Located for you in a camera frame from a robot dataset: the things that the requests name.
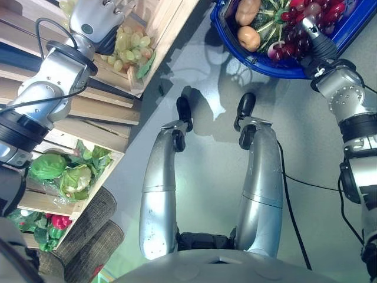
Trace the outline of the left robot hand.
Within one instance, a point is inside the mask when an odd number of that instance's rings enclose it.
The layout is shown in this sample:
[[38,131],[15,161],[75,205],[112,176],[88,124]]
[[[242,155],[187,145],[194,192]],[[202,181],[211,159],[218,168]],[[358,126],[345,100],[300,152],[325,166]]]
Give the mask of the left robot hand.
[[70,17],[70,31],[78,46],[90,53],[111,55],[117,31],[125,20],[114,1],[77,1]]

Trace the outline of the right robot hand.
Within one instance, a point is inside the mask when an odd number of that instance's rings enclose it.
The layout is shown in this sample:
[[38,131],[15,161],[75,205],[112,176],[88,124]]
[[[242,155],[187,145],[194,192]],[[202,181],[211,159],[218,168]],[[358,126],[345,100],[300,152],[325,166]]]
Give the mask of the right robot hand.
[[312,58],[321,60],[337,59],[338,55],[335,43],[323,35],[310,18],[303,18],[300,24],[310,38],[312,47],[309,54]]

